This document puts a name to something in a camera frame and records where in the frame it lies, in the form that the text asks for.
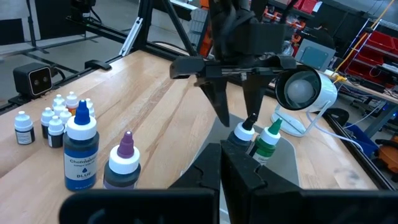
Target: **blue dye bottle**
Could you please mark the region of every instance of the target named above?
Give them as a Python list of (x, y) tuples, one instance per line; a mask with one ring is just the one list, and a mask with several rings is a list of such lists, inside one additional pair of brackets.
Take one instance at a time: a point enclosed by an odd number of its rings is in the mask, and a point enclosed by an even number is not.
[(81, 100), (63, 135), (65, 186), (71, 191), (89, 189), (96, 180), (100, 135), (95, 118), (89, 114), (86, 101)]

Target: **table leg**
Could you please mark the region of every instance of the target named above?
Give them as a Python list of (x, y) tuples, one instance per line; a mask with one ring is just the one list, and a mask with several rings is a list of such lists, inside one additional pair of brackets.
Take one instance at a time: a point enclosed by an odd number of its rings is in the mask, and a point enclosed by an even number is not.
[(388, 122), (388, 120), (390, 120), (392, 115), (397, 111), (398, 105), (389, 105), (389, 107), (385, 111), (382, 111), (381, 114), (371, 123), (364, 133), (371, 138)]

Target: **blue bottle cap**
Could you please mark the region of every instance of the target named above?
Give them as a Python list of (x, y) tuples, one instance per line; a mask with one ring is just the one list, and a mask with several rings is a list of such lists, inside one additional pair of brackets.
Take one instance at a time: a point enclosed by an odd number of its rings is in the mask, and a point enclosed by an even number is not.
[(75, 124), (86, 125), (90, 123), (90, 112), (88, 111), (85, 100), (80, 100), (79, 107), (76, 109)]

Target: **floor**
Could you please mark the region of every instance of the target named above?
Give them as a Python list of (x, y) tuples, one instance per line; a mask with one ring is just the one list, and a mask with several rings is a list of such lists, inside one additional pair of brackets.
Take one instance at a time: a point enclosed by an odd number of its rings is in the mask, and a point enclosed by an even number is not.
[[(138, 7), (134, 0), (102, 0), (97, 1), (94, 10), (102, 19), (103, 24), (128, 32), (128, 29), (131, 28), (132, 23), (136, 19)], [(184, 29), (188, 30), (189, 24), (186, 21), (182, 21), (182, 24)], [(122, 47), (120, 43), (105, 39), (104, 37), (95, 37), (95, 34), (87, 33), (86, 36), (92, 37), (92, 39), (84, 40), (83, 37), (79, 36), (67, 37), (65, 38), (66, 41), (80, 41), (59, 47), (46, 48), (45, 46), (56, 44), (62, 41), (60, 39), (38, 41), (38, 45), (43, 47), (46, 53), (36, 50), (26, 54), (1, 58), (2, 54), (4, 55), (4, 53), (12, 49), (23, 50), (29, 47), (29, 45), (18, 44), (14, 46), (0, 46), (0, 105), (6, 103), (7, 99), (17, 95), (12, 71), (18, 66), (31, 62), (53, 62), (64, 67), (65, 69), (63, 69), (63, 72), (66, 76), (70, 76), (73, 72), (83, 70), (85, 61), (93, 59), (105, 61), (111, 59), (119, 53)], [(155, 11), (153, 13), (149, 40), (160, 40), (183, 47), (182, 41), (179, 39), (170, 18), (166, 13), (160, 11)], [(57, 82), (59, 80), (60, 77), (57, 76), (54, 81)], [(361, 112), (349, 105), (352, 100), (352, 98), (339, 96), (337, 102), (333, 105), (333, 107), (343, 108), (349, 112), (350, 123), (354, 123), (362, 118)], [(367, 118), (360, 122), (358, 126), (362, 130), (365, 130), (372, 121), (373, 118)], [(393, 133), (390, 131), (383, 130), (382, 132), (376, 133), (372, 140), (390, 139), (392, 134)]]

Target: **white lamp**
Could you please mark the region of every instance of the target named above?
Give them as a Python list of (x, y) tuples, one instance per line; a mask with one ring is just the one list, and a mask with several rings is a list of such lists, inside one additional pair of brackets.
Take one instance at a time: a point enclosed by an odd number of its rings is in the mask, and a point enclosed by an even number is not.
[[(296, 137), (305, 136), (337, 99), (337, 89), (330, 79), (304, 65), (297, 66), (296, 70), (282, 72), (275, 84), (275, 94), (279, 104), (271, 121), (281, 118), (283, 122), (280, 129)], [(306, 128), (294, 117), (281, 112), (281, 106), (292, 111), (319, 113)]]

